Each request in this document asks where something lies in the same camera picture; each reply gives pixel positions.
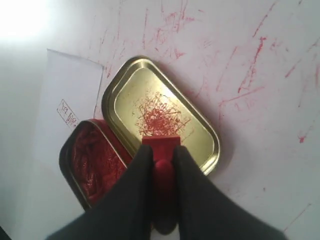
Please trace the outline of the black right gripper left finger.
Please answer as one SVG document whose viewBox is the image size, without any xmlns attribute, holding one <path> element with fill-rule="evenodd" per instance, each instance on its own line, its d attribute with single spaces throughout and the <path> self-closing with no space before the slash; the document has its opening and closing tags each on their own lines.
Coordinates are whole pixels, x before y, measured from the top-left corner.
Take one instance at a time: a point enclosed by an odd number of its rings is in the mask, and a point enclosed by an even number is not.
<svg viewBox="0 0 320 240">
<path fill-rule="evenodd" d="M 152 148 L 141 145 L 128 169 L 103 199 L 47 239 L 150 239 L 152 168 Z"/>
</svg>

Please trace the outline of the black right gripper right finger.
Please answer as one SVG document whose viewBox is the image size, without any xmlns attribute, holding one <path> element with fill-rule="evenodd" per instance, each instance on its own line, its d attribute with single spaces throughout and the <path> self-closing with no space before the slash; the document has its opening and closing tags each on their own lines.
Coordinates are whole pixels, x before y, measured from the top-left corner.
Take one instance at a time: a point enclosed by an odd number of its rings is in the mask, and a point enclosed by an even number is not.
<svg viewBox="0 0 320 240">
<path fill-rule="evenodd" d="M 200 170 L 189 151 L 173 152 L 182 240 L 282 240 L 284 233 L 225 196 Z"/>
</svg>

